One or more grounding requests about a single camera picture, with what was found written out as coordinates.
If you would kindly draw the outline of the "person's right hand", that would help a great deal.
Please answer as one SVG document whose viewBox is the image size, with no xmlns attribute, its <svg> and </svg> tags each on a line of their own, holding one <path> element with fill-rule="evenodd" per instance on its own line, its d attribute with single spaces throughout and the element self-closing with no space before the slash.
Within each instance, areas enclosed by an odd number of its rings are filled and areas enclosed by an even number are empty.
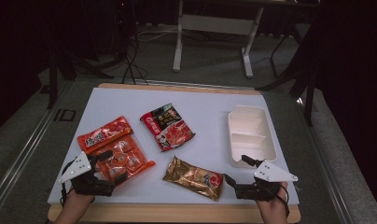
<svg viewBox="0 0 377 224">
<path fill-rule="evenodd" d="M 287 188 L 287 182 L 281 182 L 281 188 L 279 189 L 278 195 L 275 199 L 268 202 L 256 201 L 256 204 L 258 206 L 258 209 L 262 218 L 264 217 L 286 217 L 287 218 L 286 188 Z"/>
</svg>

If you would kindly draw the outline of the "wooden table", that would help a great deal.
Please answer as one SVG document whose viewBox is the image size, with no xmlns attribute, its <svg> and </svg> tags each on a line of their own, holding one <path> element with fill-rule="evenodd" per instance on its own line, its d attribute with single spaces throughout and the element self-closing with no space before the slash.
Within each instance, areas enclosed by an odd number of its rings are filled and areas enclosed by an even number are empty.
<svg viewBox="0 0 377 224">
<path fill-rule="evenodd" d="M 183 87 L 102 84 L 97 88 L 156 91 L 194 91 L 209 93 L 259 94 L 257 91 L 200 89 Z M 110 222 L 154 224 L 255 224 L 261 221 L 259 210 L 252 201 L 238 200 L 230 187 L 225 187 L 219 201 L 213 204 L 145 204 L 93 203 L 82 218 L 90 224 Z"/>
</svg>

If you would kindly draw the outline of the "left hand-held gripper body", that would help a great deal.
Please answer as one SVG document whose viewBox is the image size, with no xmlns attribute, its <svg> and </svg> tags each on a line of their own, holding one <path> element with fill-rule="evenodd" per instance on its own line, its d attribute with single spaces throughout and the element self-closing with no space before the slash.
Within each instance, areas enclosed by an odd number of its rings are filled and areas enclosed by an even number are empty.
<svg viewBox="0 0 377 224">
<path fill-rule="evenodd" d="M 63 185 L 70 182 L 77 194 L 111 196 L 116 184 L 95 175 L 97 161 L 97 156 L 80 152 L 63 168 L 57 183 Z"/>
</svg>

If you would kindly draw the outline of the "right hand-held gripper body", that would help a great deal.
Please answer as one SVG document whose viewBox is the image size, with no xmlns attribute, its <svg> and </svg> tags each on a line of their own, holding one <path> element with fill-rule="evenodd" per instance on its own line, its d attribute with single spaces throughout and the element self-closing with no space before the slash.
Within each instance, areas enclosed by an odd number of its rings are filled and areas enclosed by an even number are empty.
<svg viewBox="0 0 377 224">
<path fill-rule="evenodd" d="M 262 161 L 259 167 L 254 167 L 256 168 L 255 182 L 237 184 L 238 188 L 235 189 L 235 195 L 238 199 L 272 200 L 277 196 L 281 182 L 299 180 L 295 175 L 266 160 Z"/>
</svg>

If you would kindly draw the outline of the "gold foil packet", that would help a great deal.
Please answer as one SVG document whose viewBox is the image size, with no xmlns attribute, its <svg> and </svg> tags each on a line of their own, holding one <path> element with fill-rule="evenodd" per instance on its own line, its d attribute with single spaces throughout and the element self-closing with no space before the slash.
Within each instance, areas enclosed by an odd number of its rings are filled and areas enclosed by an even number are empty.
<svg viewBox="0 0 377 224">
<path fill-rule="evenodd" d="M 174 157 L 168 164 L 162 180 L 217 202 L 221 196 L 224 175 Z"/>
</svg>

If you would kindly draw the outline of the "red and black soup packet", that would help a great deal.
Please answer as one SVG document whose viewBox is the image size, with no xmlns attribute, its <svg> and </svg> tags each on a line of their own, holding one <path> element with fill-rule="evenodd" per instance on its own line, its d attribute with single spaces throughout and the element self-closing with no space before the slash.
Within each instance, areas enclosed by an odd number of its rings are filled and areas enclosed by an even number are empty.
<svg viewBox="0 0 377 224">
<path fill-rule="evenodd" d="M 181 147 L 195 136 L 172 103 L 145 113 L 140 120 L 149 129 L 161 151 Z"/>
</svg>

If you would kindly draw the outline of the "clear orange bag of sachets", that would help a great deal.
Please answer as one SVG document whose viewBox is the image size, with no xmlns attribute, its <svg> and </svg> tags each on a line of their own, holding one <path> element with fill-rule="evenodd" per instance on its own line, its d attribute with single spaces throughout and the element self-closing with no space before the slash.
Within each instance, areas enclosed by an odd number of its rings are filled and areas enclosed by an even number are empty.
<svg viewBox="0 0 377 224">
<path fill-rule="evenodd" d="M 154 161 L 147 159 L 145 153 L 131 135 L 122 136 L 93 151 L 91 155 L 98 157 L 99 154 L 107 150 L 113 151 L 113 158 L 107 161 L 100 161 L 99 159 L 97 161 L 97 167 L 107 181 L 114 182 L 118 175 L 125 172 L 128 173 L 128 179 L 130 179 L 155 165 Z"/>
</svg>

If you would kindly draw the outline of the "white plastic tray container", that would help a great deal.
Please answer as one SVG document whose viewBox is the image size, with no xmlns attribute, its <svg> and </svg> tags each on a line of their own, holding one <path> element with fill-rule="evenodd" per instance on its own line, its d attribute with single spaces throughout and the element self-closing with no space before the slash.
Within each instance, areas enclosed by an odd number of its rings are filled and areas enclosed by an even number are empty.
<svg viewBox="0 0 377 224">
<path fill-rule="evenodd" d="M 275 161 L 272 128 L 266 111 L 259 106 L 237 105 L 228 115 L 230 162 L 238 168 L 250 168 L 242 156 L 254 160 Z"/>
</svg>

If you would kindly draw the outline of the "black chair frame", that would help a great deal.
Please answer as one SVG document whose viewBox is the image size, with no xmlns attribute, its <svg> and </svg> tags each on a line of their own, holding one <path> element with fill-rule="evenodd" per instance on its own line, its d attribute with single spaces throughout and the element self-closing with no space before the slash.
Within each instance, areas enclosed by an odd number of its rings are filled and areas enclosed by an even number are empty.
<svg viewBox="0 0 377 224">
<path fill-rule="evenodd" d="M 257 87 L 258 91 L 269 91 L 290 80 L 295 80 L 289 95 L 298 100 L 306 92 L 303 116 L 309 126 L 312 126 L 312 109 L 314 99 L 314 87 L 319 65 L 322 61 L 321 24 L 314 21 L 312 24 L 299 23 L 299 29 L 306 28 L 307 32 L 301 39 L 300 45 L 282 75 L 274 82 Z"/>
</svg>

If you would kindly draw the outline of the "white metal desk frame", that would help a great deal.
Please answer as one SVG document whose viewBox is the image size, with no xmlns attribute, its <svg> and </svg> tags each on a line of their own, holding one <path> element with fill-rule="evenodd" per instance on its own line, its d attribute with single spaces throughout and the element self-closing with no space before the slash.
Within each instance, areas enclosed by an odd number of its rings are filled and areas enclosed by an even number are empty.
<svg viewBox="0 0 377 224">
<path fill-rule="evenodd" d="M 241 56 L 244 65 L 244 72 L 247 78 L 253 78 L 252 65 L 249 57 L 252 44 L 254 42 L 260 19 L 264 7 L 259 7 L 255 13 L 255 19 L 241 20 L 228 19 L 210 16 L 200 16 L 185 14 L 183 12 L 185 0 L 178 0 L 178 18 L 177 18 L 177 38 L 175 46 L 175 57 L 173 62 L 173 71 L 179 72 L 182 61 L 182 34 L 184 30 L 211 32 L 231 35 L 246 35 L 248 37 L 246 46 L 241 48 Z"/>
</svg>

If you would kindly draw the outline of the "person's left hand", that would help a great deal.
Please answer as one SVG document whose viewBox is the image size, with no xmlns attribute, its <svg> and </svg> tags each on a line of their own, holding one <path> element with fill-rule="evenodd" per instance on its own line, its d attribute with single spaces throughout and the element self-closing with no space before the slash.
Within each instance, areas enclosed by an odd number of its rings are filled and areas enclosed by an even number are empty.
<svg viewBox="0 0 377 224">
<path fill-rule="evenodd" d="M 94 195 L 79 194 L 74 189 L 70 189 L 63 207 L 75 214 L 85 213 L 94 200 Z"/>
</svg>

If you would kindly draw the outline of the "black metal stand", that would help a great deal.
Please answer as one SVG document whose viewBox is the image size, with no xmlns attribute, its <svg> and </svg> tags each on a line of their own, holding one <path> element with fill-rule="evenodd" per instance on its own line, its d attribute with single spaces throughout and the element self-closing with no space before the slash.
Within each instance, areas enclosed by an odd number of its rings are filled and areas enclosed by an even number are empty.
<svg viewBox="0 0 377 224">
<path fill-rule="evenodd" d="M 105 74 L 94 65 L 62 48 L 45 23 L 42 23 L 42 39 L 49 51 L 49 104 L 47 109 L 52 109 L 58 100 L 58 72 L 61 72 L 69 80 L 76 78 L 77 74 L 73 63 L 77 63 L 97 77 L 111 78 L 111 76 Z"/>
</svg>

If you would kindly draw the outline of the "white table mat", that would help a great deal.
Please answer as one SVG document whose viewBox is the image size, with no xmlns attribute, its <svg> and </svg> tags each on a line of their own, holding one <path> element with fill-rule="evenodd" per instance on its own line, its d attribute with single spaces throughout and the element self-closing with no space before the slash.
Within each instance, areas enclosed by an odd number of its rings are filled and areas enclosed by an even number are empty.
<svg viewBox="0 0 377 224">
<path fill-rule="evenodd" d="M 140 117 L 168 103 L 173 104 L 195 136 L 181 147 L 162 152 Z M 288 167 L 266 101 L 259 94 L 156 91 L 148 88 L 93 89 L 76 135 L 89 133 L 112 119 L 124 116 L 133 127 L 140 147 L 155 162 L 149 170 L 117 187 L 110 197 L 98 196 L 95 201 L 111 204 L 213 204 L 211 199 L 162 180 L 174 157 L 227 174 L 239 184 L 252 183 L 256 172 L 254 167 L 238 168 L 230 162 L 228 115 L 237 105 L 259 106 L 266 111 L 277 152 L 277 159 L 270 162 L 286 171 Z"/>
</svg>

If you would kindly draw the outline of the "orange red seasoning packet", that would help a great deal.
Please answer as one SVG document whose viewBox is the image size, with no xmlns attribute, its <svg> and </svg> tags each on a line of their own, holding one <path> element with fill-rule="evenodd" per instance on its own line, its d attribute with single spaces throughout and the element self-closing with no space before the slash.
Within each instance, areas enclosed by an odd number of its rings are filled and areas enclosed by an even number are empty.
<svg viewBox="0 0 377 224">
<path fill-rule="evenodd" d="M 90 133 L 78 136 L 77 142 L 85 153 L 91 154 L 112 141 L 131 133 L 133 133 L 133 128 L 130 123 L 124 116 L 120 116 Z"/>
</svg>

